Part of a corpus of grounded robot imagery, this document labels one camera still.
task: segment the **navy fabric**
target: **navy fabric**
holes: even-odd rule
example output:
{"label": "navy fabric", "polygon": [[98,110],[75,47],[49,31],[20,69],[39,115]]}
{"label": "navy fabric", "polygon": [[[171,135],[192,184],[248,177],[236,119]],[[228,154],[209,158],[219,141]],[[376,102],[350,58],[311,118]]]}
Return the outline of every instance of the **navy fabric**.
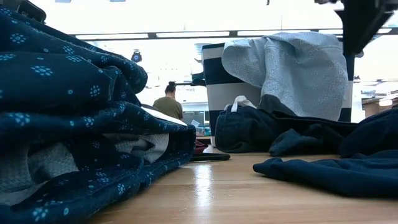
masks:
{"label": "navy fabric", "polygon": [[216,145],[223,152],[286,154],[336,154],[338,146],[357,124],[268,113],[245,106],[222,111],[216,124]]}
{"label": "navy fabric", "polygon": [[338,147],[344,159],[315,162],[272,158],[255,164],[268,178],[298,182],[350,197],[397,198],[398,110],[366,118]]}
{"label": "navy fabric", "polygon": [[[76,223],[190,160],[195,128],[141,109],[140,66],[2,7],[0,30],[0,156],[63,142],[79,169],[0,205],[2,223]],[[169,146],[150,164],[118,152],[104,133],[170,133]]]}

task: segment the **wooden surface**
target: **wooden surface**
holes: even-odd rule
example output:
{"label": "wooden surface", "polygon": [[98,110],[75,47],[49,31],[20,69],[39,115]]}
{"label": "wooden surface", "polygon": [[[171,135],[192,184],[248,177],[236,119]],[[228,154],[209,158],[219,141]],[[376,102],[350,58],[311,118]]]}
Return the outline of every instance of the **wooden surface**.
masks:
{"label": "wooden surface", "polygon": [[230,161],[189,163],[90,223],[398,223],[398,202],[344,198],[255,173],[252,165],[268,157],[233,154]]}

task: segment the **person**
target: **person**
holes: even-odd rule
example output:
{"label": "person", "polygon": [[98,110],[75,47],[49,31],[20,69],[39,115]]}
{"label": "person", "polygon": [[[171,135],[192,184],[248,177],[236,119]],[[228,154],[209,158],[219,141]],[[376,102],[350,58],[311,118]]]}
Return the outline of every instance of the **person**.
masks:
{"label": "person", "polygon": [[155,100],[154,108],[172,118],[182,119],[182,106],[175,100],[175,82],[169,82],[164,92],[166,96]]}

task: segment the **navy floral fabric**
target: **navy floral fabric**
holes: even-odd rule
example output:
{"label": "navy floral fabric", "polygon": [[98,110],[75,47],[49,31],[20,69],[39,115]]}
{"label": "navy floral fabric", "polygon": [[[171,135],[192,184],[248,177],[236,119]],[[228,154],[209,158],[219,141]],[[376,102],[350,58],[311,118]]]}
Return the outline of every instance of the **navy floral fabric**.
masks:
{"label": "navy floral fabric", "polygon": [[[63,142],[79,169],[0,205],[0,221],[76,223],[188,162],[195,128],[141,109],[146,81],[136,63],[0,6],[0,156]],[[118,152],[104,133],[170,133],[169,146],[150,164]]]}

